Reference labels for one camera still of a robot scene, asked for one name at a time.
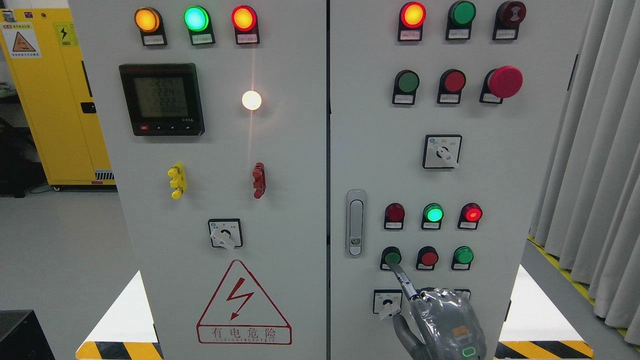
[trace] electrical hazard sticker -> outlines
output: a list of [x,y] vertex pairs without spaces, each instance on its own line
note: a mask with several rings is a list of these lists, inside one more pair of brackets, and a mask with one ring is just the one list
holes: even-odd
[[73,22],[57,22],[54,25],[56,26],[56,35],[60,46],[78,45],[78,37]]
[[3,22],[2,35],[11,58],[41,58],[40,46],[30,22]]
[[196,326],[203,344],[291,345],[291,325],[240,260],[233,260]]

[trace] yellow terminal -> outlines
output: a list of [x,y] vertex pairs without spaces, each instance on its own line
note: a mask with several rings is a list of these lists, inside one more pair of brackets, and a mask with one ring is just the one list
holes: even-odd
[[169,185],[175,189],[171,193],[171,198],[177,200],[187,191],[187,179],[184,173],[184,166],[182,163],[176,163],[166,174],[171,178]]

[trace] white indicator light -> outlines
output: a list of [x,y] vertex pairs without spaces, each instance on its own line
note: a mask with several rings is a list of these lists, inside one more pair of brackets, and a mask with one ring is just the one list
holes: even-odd
[[247,110],[257,110],[262,105],[262,97],[253,90],[249,90],[242,95],[242,105]]

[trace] lcd display screen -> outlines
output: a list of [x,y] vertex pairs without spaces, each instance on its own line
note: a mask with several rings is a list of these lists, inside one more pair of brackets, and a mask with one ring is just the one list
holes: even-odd
[[188,117],[182,78],[134,78],[142,117]]

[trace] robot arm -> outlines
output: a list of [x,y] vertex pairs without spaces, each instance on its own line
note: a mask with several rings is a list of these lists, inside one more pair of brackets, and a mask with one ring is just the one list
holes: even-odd
[[484,359],[484,332],[466,297],[448,289],[426,288],[418,293],[400,265],[387,265],[409,300],[411,315],[424,340],[414,335],[402,315],[393,316],[396,336],[413,360]]

